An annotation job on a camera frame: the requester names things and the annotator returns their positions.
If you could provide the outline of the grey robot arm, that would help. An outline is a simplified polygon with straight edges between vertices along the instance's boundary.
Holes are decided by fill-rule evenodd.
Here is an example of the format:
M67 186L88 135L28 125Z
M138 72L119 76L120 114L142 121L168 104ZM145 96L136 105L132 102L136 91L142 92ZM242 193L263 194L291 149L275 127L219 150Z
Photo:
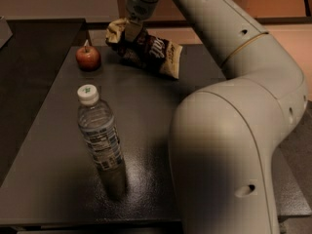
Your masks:
M225 81L189 95L169 134L184 234L280 234L272 156L301 120L306 78L288 52L232 0L173 0ZM127 0L151 17L158 0Z

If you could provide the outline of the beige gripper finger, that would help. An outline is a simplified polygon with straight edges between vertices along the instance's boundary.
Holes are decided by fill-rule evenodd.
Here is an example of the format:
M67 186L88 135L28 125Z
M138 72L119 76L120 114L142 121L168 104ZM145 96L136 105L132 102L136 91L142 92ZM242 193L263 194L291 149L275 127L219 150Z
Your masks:
M141 20L129 20L125 27L125 40L134 42L143 29Z

